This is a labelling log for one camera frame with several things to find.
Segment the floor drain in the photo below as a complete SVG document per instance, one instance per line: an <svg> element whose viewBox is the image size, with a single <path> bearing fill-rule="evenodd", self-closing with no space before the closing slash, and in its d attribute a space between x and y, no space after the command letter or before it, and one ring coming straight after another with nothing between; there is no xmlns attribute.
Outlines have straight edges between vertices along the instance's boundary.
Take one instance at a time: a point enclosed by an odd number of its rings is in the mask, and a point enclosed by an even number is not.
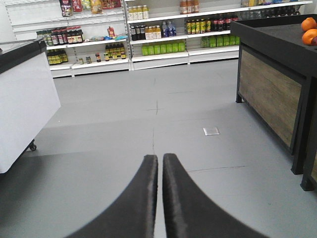
<svg viewBox="0 0 317 238"><path fill-rule="evenodd" d="M204 127L203 130L205 135L220 135L217 127Z"/></svg>

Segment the bottle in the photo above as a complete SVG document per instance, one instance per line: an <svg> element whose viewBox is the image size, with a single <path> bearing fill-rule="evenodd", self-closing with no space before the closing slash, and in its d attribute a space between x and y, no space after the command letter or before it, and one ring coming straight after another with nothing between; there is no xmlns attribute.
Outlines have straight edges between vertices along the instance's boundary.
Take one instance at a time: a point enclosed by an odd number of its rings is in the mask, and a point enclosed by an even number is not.
<svg viewBox="0 0 317 238"><path fill-rule="evenodd" d="M173 26L173 36L176 36L176 26L174 22L172 22L172 26Z"/></svg>
<svg viewBox="0 0 317 238"><path fill-rule="evenodd" d="M211 31L211 20L208 18L206 21L206 32Z"/></svg>
<svg viewBox="0 0 317 238"><path fill-rule="evenodd" d="M173 36L173 25L171 21L168 21L167 27L168 27L168 37Z"/></svg>
<svg viewBox="0 0 317 238"><path fill-rule="evenodd" d="M196 23L194 20L191 21L191 32L192 34L196 34Z"/></svg>
<svg viewBox="0 0 317 238"><path fill-rule="evenodd" d="M194 6L194 13L197 13L199 12L199 0L194 0L194 3L193 3L193 6Z"/></svg>
<svg viewBox="0 0 317 238"><path fill-rule="evenodd" d="M145 27L145 39L148 40L149 39L149 27Z"/></svg>
<svg viewBox="0 0 317 238"><path fill-rule="evenodd" d="M141 40L145 40L146 39L146 37L145 37L145 25L141 25L140 31L141 31Z"/></svg>
<svg viewBox="0 0 317 238"><path fill-rule="evenodd" d="M143 19L149 18L149 9L146 5L143 5Z"/></svg>
<svg viewBox="0 0 317 238"><path fill-rule="evenodd" d="M162 32L163 32L163 37L168 37L168 30L167 30L167 25L165 21L163 22L163 25L162 25Z"/></svg>
<svg viewBox="0 0 317 238"><path fill-rule="evenodd" d="M133 20L138 20L138 9L136 6L132 7L133 10Z"/></svg>
<svg viewBox="0 0 317 238"><path fill-rule="evenodd" d="M200 34L200 22L198 19L196 20L196 34Z"/></svg>
<svg viewBox="0 0 317 238"><path fill-rule="evenodd" d="M137 8L137 12L138 12L138 20L142 20L142 19L143 19L143 10L142 10L142 6L138 6L138 8Z"/></svg>
<svg viewBox="0 0 317 238"><path fill-rule="evenodd" d="M182 0L180 2L180 14L187 14L187 2L186 0Z"/></svg>
<svg viewBox="0 0 317 238"><path fill-rule="evenodd" d="M133 21L133 7L129 7L129 14L128 14L129 21Z"/></svg>
<svg viewBox="0 0 317 238"><path fill-rule="evenodd" d="M152 26L149 27L149 40L153 40L154 37L153 37L153 28Z"/></svg>
<svg viewBox="0 0 317 238"><path fill-rule="evenodd" d="M166 44L165 43L161 44L160 53L161 54L166 54Z"/></svg>
<svg viewBox="0 0 317 238"><path fill-rule="evenodd" d="M162 38L159 25L156 27L156 35L157 35L157 39Z"/></svg>
<svg viewBox="0 0 317 238"><path fill-rule="evenodd" d="M143 45L142 46L142 55L143 56L148 56L149 55L149 49L148 49L149 47L148 46L146 46L146 45Z"/></svg>
<svg viewBox="0 0 317 238"><path fill-rule="evenodd" d="M206 32L206 22L204 19L200 20L200 34L204 34Z"/></svg>
<svg viewBox="0 0 317 238"><path fill-rule="evenodd" d="M187 14L193 13L192 10L192 0L187 0Z"/></svg>
<svg viewBox="0 0 317 238"><path fill-rule="evenodd" d="M131 29L131 39L133 41L136 41L137 40L137 33L136 33L136 30L135 30L135 27L131 26L130 29Z"/></svg>
<svg viewBox="0 0 317 238"><path fill-rule="evenodd" d="M217 47L223 47L223 37L222 37L222 35L217 35L216 41L217 41L217 43L216 43Z"/></svg>

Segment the wooden panel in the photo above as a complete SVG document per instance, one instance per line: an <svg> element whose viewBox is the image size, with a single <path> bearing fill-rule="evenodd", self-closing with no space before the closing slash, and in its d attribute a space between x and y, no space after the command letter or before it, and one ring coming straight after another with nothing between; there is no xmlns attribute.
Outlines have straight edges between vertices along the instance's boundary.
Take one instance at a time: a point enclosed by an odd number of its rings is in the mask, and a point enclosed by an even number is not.
<svg viewBox="0 0 317 238"><path fill-rule="evenodd" d="M317 182L317 154L315 156L314 166L312 170L312 177Z"/></svg>
<svg viewBox="0 0 317 238"><path fill-rule="evenodd" d="M239 93L290 148L301 85L243 50Z"/></svg>

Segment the orange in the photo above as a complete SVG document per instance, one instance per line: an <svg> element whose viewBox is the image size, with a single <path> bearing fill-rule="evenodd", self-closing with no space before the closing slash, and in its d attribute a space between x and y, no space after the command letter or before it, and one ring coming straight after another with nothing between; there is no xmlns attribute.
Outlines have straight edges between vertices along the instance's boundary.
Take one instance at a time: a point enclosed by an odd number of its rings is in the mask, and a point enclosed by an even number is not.
<svg viewBox="0 0 317 238"><path fill-rule="evenodd" d="M303 34L302 41L305 45L311 45L315 37L317 37L317 29L310 29Z"/></svg>
<svg viewBox="0 0 317 238"><path fill-rule="evenodd" d="M309 29L314 29L316 27L317 27L317 23L312 17L307 17L302 22L302 30L303 31L308 31Z"/></svg>

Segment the caster wheel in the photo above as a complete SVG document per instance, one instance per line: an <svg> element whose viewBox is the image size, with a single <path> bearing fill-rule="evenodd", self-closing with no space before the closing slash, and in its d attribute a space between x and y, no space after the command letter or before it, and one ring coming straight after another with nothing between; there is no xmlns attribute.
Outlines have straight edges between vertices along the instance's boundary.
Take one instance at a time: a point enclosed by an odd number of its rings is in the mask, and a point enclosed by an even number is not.
<svg viewBox="0 0 317 238"><path fill-rule="evenodd" d="M30 146L30 150L35 151L35 150L36 150L36 145L34 145L34 144L31 145L31 146Z"/></svg>

